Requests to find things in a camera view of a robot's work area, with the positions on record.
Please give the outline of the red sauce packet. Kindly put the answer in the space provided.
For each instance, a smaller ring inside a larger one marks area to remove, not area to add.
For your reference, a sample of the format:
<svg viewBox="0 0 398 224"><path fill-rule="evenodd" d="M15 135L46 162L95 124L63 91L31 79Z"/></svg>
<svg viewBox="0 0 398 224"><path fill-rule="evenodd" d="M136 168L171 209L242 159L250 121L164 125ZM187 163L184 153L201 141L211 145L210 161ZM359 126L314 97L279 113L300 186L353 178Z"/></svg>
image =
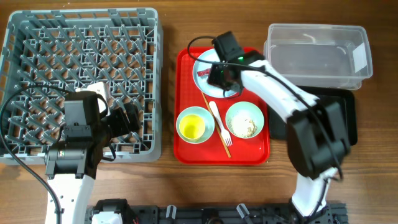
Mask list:
<svg viewBox="0 0 398 224"><path fill-rule="evenodd" d="M208 69L206 69L206 70L197 71L197 75L198 75L199 77L204 77L204 76L209 75L210 72L211 72L211 69L208 68Z"/></svg>

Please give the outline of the green bowl with rice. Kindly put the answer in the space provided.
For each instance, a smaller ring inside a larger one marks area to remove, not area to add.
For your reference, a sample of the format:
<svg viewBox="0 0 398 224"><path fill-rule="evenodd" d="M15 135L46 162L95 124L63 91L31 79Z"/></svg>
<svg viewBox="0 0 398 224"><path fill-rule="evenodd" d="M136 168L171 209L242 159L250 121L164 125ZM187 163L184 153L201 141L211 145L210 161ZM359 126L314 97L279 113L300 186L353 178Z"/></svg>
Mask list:
<svg viewBox="0 0 398 224"><path fill-rule="evenodd" d="M241 139L254 138L265 125L263 112L248 101L240 101L230 106L225 121L229 131Z"/></svg>

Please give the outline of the yellow plastic cup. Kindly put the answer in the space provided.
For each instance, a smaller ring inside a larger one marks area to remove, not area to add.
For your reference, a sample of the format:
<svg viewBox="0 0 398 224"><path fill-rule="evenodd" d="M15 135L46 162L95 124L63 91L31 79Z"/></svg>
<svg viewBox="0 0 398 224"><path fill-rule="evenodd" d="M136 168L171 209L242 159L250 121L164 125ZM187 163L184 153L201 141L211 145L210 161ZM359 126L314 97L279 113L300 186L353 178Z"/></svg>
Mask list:
<svg viewBox="0 0 398 224"><path fill-rule="evenodd" d="M201 116L196 114L188 114L184 116L179 124L179 130L182 136L189 140L197 140L202 137L205 129L204 120Z"/></svg>

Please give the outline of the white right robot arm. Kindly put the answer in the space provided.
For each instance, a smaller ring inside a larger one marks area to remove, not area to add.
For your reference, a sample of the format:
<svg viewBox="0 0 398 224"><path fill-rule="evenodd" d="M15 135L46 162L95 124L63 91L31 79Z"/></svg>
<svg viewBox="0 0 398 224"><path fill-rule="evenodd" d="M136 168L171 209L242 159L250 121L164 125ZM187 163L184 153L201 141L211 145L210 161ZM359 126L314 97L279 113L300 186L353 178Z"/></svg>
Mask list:
<svg viewBox="0 0 398 224"><path fill-rule="evenodd" d="M338 102L307 93L277 72L257 51L215 53L208 83L248 90L270 106L287 127L289 159L298 172L290 199L297 220L309 223L325 211L331 181L344 178L341 164L350 143Z"/></svg>

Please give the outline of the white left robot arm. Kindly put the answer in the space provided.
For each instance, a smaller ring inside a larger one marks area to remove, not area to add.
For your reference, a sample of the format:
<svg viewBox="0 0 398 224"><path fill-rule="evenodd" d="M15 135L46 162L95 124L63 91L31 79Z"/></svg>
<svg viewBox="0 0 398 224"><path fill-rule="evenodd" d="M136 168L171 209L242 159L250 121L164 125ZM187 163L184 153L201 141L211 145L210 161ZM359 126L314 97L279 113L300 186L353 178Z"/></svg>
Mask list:
<svg viewBox="0 0 398 224"><path fill-rule="evenodd" d="M99 106L67 103L63 141L53 144L45 155L47 183L54 192L47 204L46 223L59 215L62 223L83 223L96 179L97 166L107 157L111 139L141 127L136 105L126 103L110 113Z"/></svg>

